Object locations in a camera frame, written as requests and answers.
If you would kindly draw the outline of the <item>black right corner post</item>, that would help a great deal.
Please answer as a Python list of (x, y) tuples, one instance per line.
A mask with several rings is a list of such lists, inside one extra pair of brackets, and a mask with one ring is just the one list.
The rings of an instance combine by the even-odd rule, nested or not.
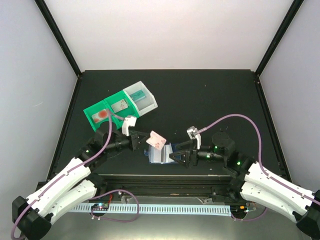
[(296, 14), (298, 13), (299, 9), (303, 5), (304, 0), (293, 0), (288, 11), (286, 12), (281, 24), (279, 25), (275, 35), (273, 36), (266, 52), (264, 53), (258, 67), (255, 70), (255, 75), (260, 77), (266, 68), (268, 62), (270, 61), (271, 57), (273, 56), (275, 50), (277, 49), (279, 43), (281, 42), (282, 38), (284, 37), (286, 31), (288, 30), (289, 26), (291, 25), (292, 21), (294, 20)]

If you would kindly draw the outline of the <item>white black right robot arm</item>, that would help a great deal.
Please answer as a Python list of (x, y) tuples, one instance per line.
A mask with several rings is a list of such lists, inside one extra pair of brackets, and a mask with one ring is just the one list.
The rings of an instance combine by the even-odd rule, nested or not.
[(210, 146), (201, 146), (199, 140), (196, 136), (178, 144), (169, 157), (186, 168), (197, 166), (200, 160), (223, 162), (223, 169), (232, 178), (226, 190), (231, 201), (261, 204), (290, 219), (312, 239), (320, 238), (319, 191), (304, 189), (261, 168), (257, 160), (237, 151), (225, 132), (215, 133)]

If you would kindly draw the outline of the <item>black aluminium frame rail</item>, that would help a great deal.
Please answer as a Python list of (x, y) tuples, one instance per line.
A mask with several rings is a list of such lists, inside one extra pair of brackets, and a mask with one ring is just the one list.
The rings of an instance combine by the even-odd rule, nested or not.
[(136, 197), (212, 197), (226, 196), (232, 181), (229, 175), (112, 175), (102, 174), (104, 185), (96, 196), (115, 190)]

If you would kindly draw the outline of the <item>card with red circle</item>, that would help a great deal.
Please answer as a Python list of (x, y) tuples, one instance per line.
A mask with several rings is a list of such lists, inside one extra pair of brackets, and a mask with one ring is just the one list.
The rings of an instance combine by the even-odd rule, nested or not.
[(100, 123), (108, 118), (108, 111), (106, 109), (100, 110), (99, 112), (91, 116), (95, 124)]

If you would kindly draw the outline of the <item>black corner post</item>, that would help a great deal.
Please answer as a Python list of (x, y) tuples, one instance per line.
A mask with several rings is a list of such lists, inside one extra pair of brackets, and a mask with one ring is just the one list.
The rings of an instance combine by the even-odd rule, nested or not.
[(268, 62), (270, 61), (271, 57), (273, 56), (275, 50), (277, 49), (279, 43), (281, 42), (282, 38), (284, 37), (286, 31), (288, 30), (289, 26), (291, 25), (292, 21), (294, 20), (296, 14), (298, 13), (299, 9), (303, 5), (304, 0), (293, 0), (288, 11), (286, 12), (281, 24), (279, 25), (275, 35), (273, 36), (266, 52), (264, 53), (258, 67), (255, 70), (255, 75), (260, 77), (266, 68)]
[(53, 33), (58, 45), (60, 46), (62, 52), (64, 53), (68, 63), (70, 64), (72, 70), (74, 71), (77, 77), (82, 75), (82, 71), (80, 70), (67, 42), (63, 34), (61, 33), (49, 7), (47, 6), (44, 0), (35, 0), (35, 4), (37, 5), (38, 9), (40, 10), (44, 20), (46, 21), (48, 27), (50, 28), (51, 32)]

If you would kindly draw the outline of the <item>controller circuit board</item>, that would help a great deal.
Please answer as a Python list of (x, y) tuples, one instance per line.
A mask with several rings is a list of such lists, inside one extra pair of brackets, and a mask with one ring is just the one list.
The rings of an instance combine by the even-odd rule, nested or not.
[(231, 205), (230, 211), (233, 213), (248, 213), (252, 210), (250, 206), (247, 205)]
[(95, 203), (91, 206), (92, 211), (107, 211), (109, 209), (109, 203)]

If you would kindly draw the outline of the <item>left controller circuit board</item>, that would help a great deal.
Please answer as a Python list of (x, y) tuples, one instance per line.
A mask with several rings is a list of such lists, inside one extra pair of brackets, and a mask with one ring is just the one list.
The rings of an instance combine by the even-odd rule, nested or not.
[(109, 209), (109, 203), (95, 203), (91, 206), (92, 211), (107, 211)]

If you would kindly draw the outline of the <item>white card red pattern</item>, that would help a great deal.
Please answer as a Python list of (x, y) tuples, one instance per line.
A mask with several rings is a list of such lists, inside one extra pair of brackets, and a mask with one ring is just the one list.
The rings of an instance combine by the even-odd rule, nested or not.
[(113, 103), (111, 105), (111, 108), (112, 108), (114, 113), (118, 113), (118, 112), (120, 112), (122, 110), (127, 109), (128, 108), (128, 103), (126, 102), (125, 99), (121, 99), (121, 100)]

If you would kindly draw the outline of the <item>white translucent bin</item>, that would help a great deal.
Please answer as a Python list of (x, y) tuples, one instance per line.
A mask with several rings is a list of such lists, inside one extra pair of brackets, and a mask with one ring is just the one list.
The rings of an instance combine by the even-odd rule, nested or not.
[(123, 89), (132, 102), (139, 117), (155, 110), (158, 107), (154, 95), (142, 81), (138, 81)]

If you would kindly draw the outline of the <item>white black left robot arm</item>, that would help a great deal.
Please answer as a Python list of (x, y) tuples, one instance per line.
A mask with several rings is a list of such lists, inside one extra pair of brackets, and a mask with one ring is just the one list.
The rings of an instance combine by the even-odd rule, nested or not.
[(106, 180), (95, 170), (110, 153), (134, 151), (148, 136), (127, 127), (121, 132), (114, 123), (104, 122), (61, 172), (28, 197), (18, 196), (12, 202), (11, 238), (15, 239), (19, 229), (21, 240), (40, 240), (73, 207), (117, 193), (107, 190)]

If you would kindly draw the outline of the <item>teal card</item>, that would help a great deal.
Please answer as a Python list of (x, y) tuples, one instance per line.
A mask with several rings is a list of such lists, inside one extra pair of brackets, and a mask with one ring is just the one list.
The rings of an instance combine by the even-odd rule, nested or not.
[(132, 93), (132, 94), (130, 94), (129, 96), (135, 103), (146, 98), (146, 94), (141, 89), (136, 91), (136, 92), (134, 92), (134, 93)]

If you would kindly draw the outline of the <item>blue leather card holder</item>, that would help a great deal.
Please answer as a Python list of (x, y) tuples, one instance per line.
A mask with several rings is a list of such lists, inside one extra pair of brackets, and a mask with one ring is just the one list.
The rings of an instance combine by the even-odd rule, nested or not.
[(170, 154), (177, 152), (177, 144), (166, 144), (162, 150), (158, 150), (153, 146), (149, 146), (148, 149), (144, 150), (144, 155), (148, 157), (148, 162), (150, 164), (157, 165), (170, 165), (177, 164), (176, 161), (170, 158)]

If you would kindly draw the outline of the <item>green bin left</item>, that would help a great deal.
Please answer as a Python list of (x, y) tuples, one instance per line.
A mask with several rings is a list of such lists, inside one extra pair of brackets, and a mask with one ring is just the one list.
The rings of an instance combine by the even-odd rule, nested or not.
[(108, 122), (108, 110), (110, 111), (112, 122), (118, 127), (120, 121), (114, 116), (116, 113), (106, 100), (101, 100), (83, 110), (84, 115), (94, 131), (96, 131), (102, 123)]

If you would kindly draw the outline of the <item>right controller circuit board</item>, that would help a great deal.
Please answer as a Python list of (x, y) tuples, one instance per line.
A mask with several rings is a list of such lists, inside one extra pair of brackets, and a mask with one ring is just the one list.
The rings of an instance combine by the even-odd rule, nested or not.
[(233, 213), (248, 213), (252, 210), (250, 206), (247, 205), (231, 205), (230, 211)]

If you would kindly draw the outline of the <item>black left corner post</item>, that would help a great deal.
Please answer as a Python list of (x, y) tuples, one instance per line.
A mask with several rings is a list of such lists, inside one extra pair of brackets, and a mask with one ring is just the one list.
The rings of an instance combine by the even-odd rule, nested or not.
[(44, 0), (35, 0), (35, 4), (37, 5), (38, 9), (40, 10), (44, 20), (46, 21), (48, 27), (50, 28), (51, 32), (53, 33), (58, 45), (60, 46), (62, 52), (64, 53), (68, 63), (70, 64), (72, 70), (74, 71), (77, 77), (82, 75), (82, 71), (80, 70), (67, 42), (63, 34), (61, 33), (49, 7), (47, 6)]

